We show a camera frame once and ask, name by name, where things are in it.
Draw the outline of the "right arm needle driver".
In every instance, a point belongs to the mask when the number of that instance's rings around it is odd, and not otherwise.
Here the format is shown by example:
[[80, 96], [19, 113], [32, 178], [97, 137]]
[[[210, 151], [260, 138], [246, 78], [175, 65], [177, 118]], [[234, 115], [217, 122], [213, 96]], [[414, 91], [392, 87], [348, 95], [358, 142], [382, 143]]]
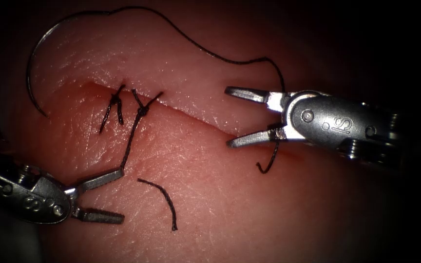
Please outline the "right arm needle driver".
[[293, 93], [282, 105], [283, 123], [309, 144], [363, 163], [402, 164], [404, 134], [398, 113], [315, 91]]

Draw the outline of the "left arm needle driver jaw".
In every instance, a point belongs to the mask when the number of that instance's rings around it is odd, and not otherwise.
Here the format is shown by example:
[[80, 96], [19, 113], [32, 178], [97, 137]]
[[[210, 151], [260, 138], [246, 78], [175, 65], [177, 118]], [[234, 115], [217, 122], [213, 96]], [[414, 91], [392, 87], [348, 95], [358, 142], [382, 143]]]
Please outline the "left arm needle driver jaw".
[[125, 216], [115, 212], [104, 211], [94, 208], [77, 207], [73, 210], [72, 218], [83, 222], [120, 225], [124, 222]]
[[85, 193], [88, 190], [92, 190], [105, 184], [111, 183], [123, 176], [124, 168], [122, 167], [102, 171], [98, 174], [81, 180], [78, 184], [76, 184], [76, 190], [79, 194]]

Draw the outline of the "right arm needle driver jaw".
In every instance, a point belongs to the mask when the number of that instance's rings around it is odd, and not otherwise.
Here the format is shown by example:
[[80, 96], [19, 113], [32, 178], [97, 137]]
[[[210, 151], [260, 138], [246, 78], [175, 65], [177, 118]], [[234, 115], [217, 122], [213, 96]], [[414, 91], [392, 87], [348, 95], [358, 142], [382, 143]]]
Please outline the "right arm needle driver jaw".
[[276, 142], [286, 140], [287, 135], [284, 128], [273, 128], [266, 131], [257, 131], [251, 134], [237, 137], [226, 142], [229, 148], [245, 147], [265, 142]]
[[234, 86], [227, 86], [225, 94], [258, 104], [265, 104], [269, 110], [280, 113], [283, 111], [284, 100], [288, 97], [288, 94], [283, 92], [270, 92]]

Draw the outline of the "left arm needle driver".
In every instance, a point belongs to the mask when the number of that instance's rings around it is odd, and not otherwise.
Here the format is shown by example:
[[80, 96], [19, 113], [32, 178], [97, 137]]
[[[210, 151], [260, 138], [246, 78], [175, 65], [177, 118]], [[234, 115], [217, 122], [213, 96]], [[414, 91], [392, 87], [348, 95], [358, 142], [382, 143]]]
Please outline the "left arm needle driver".
[[76, 218], [76, 196], [48, 172], [0, 153], [0, 205], [17, 218], [35, 224]]

